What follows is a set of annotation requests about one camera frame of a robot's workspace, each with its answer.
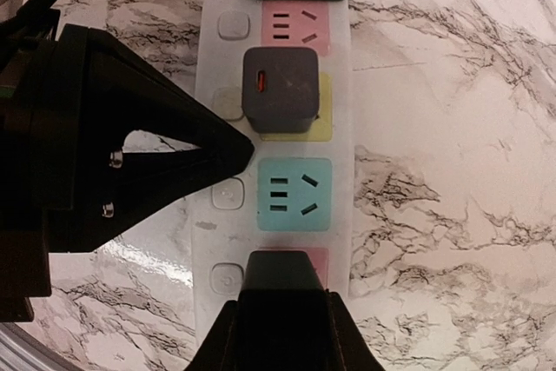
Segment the marble countertop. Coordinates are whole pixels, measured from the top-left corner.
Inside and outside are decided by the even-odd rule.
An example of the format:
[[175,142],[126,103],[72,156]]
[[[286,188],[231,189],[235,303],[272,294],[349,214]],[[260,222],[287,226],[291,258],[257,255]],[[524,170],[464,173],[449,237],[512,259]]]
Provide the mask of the marble countertop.
[[[348,304],[386,370],[556,369],[555,2],[349,2]],[[193,91],[202,0],[59,6]],[[86,370],[184,369],[186,218],[179,201],[94,254],[51,256],[54,294],[23,328]]]

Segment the white power strip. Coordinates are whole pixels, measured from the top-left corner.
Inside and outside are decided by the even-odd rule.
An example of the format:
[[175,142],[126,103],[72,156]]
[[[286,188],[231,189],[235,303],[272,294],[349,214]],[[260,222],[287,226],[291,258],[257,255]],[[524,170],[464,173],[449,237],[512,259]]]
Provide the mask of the white power strip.
[[[243,56],[281,44],[319,54],[321,109],[307,134],[261,136],[242,114]],[[256,151],[241,176],[191,198],[199,343],[224,303],[239,295],[248,257],[259,249],[305,250],[323,286],[347,296],[354,184],[350,48],[347,2],[205,0],[195,98],[247,135]],[[277,204],[270,193],[279,196]],[[287,210],[289,221],[281,222]]]

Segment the robotic claw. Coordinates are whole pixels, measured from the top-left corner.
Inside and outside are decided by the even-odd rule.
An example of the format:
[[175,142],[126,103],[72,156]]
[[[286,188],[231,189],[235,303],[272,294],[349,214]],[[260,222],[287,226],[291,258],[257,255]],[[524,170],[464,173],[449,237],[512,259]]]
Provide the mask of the robotic claw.
[[[55,1],[0,23],[0,322],[33,320],[29,298],[51,293],[49,253],[93,251],[241,173],[255,151],[108,33],[66,25],[56,40]],[[195,148],[123,154],[134,130]],[[253,253],[188,368],[260,369],[383,369],[304,253]]]

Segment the pink outlet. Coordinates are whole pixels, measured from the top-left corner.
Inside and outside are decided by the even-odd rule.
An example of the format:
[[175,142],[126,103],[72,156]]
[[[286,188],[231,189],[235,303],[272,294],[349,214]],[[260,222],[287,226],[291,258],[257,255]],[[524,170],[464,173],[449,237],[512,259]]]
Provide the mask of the pink outlet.
[[326,248],[263,248],[263,251],[303,251],[309,256],[322,287],[328,287],[328,250]]
[[330,51],[327,2],[262,3],[263,47],[309,47],[319,56]]

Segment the screw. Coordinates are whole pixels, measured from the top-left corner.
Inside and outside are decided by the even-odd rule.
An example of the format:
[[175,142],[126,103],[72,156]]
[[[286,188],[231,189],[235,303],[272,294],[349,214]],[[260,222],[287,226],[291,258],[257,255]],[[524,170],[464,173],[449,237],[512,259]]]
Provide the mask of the screw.
[[103,204],[103,217],[112,219],[114,217],[114,203]]
[[120,169],[123,166],[123,152],[121,149],[110,153],[109,166],[112,169]]

